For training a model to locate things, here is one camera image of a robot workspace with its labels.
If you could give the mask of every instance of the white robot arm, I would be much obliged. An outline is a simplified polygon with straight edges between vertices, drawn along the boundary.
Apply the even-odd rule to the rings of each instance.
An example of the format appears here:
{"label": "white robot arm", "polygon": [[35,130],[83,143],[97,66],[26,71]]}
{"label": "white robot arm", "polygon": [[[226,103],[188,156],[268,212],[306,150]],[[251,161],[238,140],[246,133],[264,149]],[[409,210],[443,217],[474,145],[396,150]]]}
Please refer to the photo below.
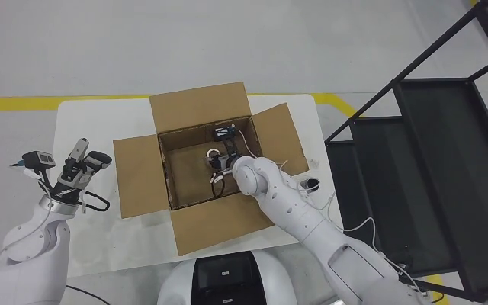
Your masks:
{"label": "white robot arm", "polygon": [[243,194],[258,201],[262,211],[284,231],[309,249],[323,272],[348,305],[430,304],[405,284],[391,265],[362,241],[339,232],[287,173],[266,158],[238,158],[233,177]]}
{"label": "white robot arm", "polygon": [[[70,233],[66,221],[75,216],[80,192],[92,176],[111,163],[111,158],[100,152],[90,152],[85,157],[87,148],[86,139],[77,142],[54,187],[46,175],[46,169],[55,165],[50,154],[30,152],[13,165],[25,166],[24,172],[39,178],[47,194],[34,208],[32,219],[13,228],[3,241],[0,252],[2,304],[57,305],[61,302],[69,260]],[[38,175],[41,172],[43,181]]]}

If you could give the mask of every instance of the small white object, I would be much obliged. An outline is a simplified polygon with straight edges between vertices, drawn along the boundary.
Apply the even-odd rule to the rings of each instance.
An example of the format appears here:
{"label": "small white object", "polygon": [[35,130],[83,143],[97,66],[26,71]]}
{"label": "small white object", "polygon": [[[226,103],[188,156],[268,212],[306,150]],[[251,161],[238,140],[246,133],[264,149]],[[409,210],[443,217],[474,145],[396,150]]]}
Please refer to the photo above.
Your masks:
{"label": "small white object", "polygon": [[86,190],[79,192],[79,200],[82,201],[82,214],[86,214],[86,202],[83,196],[85,196]]}
{"label": "small white object", "polygon": [[23,173],[29,177],[29,178],[32,178],[32,179],[36,179],[36,180],[39,180],[41,179],[42,177],[40,177],[38,174],[36,174],[35,172],[32,172],[30,169],[25,169],[23,171]]}

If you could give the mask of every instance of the metal staircase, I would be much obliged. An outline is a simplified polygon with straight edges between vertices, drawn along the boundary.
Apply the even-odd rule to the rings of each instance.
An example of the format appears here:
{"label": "metal staircase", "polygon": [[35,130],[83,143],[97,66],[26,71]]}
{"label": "metal staircase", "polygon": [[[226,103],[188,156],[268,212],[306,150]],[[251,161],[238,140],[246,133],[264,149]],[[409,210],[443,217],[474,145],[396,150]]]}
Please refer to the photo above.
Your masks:
{"label": "metal staircase", "polygon": [[[325,141],[344,227],[373,217],[388,258],[416,277],[457,271],[464,286],[421,288],[477,302],[488,300],[488,111],[474,81],[488,66],[405,78],[487,10],[478,2]],[[400,117],[360,117],[390,90]],[[333,141],[346,127],[352,141]],[[370,245],[372,229],[348,234]]]}

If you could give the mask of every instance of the white floor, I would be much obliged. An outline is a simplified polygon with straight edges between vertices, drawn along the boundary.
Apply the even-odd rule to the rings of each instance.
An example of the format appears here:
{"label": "white floor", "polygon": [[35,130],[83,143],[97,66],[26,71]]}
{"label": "white floor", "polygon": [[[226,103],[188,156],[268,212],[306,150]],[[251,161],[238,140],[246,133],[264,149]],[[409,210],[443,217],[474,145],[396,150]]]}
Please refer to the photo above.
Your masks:
{"label": "white floor", "polygon": [[[148,94],[243,80],[248,92],[341,92],[355,108],[468,7],[463,0],[0,2],[0,96]],[[470,75],[488,63],[487,47],[472,24],[413,76]],[[488,77],[477,84],[488,91]],[[379,103],[368,114],[395,114],[392,102]],[[345,119],[328,105],[317,110],[324,136]],[[55,120],[55,111],[0,113],[0,236],[30,218],[40,196],[6,165],[34,149],[50,151]],[[303,248],[270,251],[291,273],[299,304],[333,297]],[[155,303],[171,267],[69,283],[114,304]],[[63,300],[87,303],[96,302],[75,291]]]}

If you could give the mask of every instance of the cardboard box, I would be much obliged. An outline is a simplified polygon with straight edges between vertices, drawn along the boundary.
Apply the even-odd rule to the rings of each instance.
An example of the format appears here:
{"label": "cardboard box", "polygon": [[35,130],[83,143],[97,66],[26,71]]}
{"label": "cardboard box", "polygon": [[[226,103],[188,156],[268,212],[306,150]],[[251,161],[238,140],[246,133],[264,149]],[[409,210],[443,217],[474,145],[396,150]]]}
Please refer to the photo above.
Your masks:
{"label": "cardboard box", "polygon": [[[286,104],[251,115],[241,82],[149,98],[157,134],[114,141],[122,218],[170,210],[178,254],[184,255],[272,226],[255,199],[226,176],[223,197],[210,189],[209,148],[215,126],[235,124],[257,156],[284,162],[296,175],[308,170]],[[248,154],[242,137],[240,153]]]}

